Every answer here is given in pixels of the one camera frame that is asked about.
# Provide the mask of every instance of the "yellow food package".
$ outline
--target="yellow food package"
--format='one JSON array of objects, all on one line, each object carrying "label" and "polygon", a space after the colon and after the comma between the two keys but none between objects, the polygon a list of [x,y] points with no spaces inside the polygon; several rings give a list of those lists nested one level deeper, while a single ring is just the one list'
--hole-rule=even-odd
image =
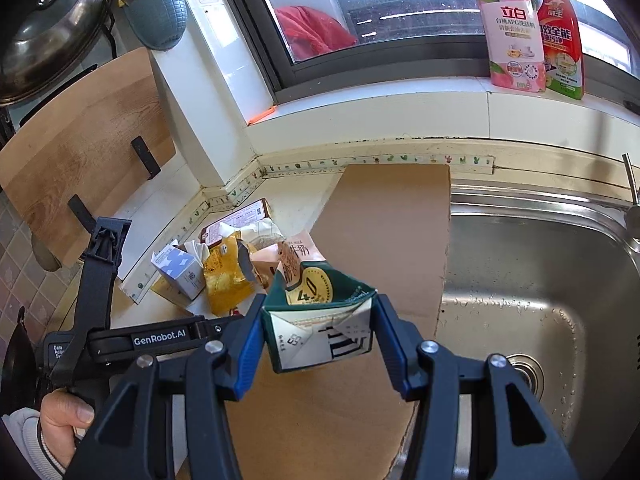
[{"label": "yellow food package", "polygon": [[216,316],[228,316],[230,310],[254,293],[255,275],[249,254],[255,249],[238,236],[236,231],[222,238],[204,262],[207,297]]}]

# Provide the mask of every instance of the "human hand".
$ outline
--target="human hand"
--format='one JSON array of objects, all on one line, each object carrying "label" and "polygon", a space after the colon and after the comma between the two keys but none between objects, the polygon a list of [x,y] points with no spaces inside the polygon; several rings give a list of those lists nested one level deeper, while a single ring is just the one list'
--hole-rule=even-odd
[{"label": "human hand", "polygon": [[79,397],[56,390],[42,399],[40,426],[51,454],[65,468],[74,453],[74,427],[86,430],[94,420],[94,409]]}]

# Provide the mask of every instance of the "red spray bottle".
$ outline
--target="red spray bottle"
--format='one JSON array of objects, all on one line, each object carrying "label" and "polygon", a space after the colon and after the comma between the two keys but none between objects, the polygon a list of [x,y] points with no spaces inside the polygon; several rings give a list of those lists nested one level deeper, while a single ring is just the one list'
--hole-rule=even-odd
[{"label": "red spray bottle", "polygon": [[542,0],[538,10],[545,53],[546,87],[573,99],[584,95],[578,18],[569,0]]}]

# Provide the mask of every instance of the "stainless steel sink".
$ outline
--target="stainless steel sink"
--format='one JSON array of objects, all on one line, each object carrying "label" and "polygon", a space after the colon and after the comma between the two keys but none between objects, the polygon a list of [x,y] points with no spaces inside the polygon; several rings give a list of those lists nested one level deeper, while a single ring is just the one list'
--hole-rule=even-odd
[{"label": "stainless steel sink", "polygon": [[[544,189],[454,184],[436,340],[512,364],[599,479],[640,420],[640,250],[630,204]],[[461,400],[457,476],[468,460]]]}]

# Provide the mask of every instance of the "pink detergent pouch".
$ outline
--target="pink detergent pouch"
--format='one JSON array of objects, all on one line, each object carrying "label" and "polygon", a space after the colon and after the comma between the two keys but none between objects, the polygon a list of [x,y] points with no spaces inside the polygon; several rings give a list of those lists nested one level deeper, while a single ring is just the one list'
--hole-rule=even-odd
[{"label": "pink detergent pouch", "polygon": [[489,46],[491,82],[544,92],[545,55],[531,0],[477,0]]}]

